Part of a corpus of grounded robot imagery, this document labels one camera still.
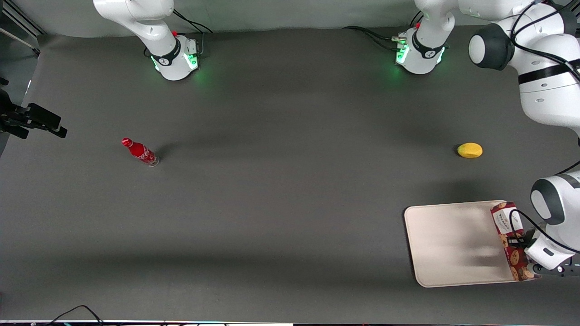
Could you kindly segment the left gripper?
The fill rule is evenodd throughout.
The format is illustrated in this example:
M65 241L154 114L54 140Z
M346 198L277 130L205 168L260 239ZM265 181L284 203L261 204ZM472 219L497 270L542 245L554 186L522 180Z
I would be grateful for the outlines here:
M530 245L521 233L508 235L507 244L510 248L526 248L530 260L553 270L575 255L575 229L565 225L541 225L534 230Z

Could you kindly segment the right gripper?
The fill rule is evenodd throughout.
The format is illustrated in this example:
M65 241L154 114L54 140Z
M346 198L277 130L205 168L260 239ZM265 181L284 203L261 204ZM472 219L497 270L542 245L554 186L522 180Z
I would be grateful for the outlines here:
M1 135L13 135L20 139L27 139L29 130L39 129L50 132L64 139L68 130L61 126L61 117L52 113L51 111L37 105L29 103L27 116L31 122L18 122L13 124L13 120L17 117L18 105L15 105L9 97L9 94L3 89L7 86L9 81L0 79L0 132Z

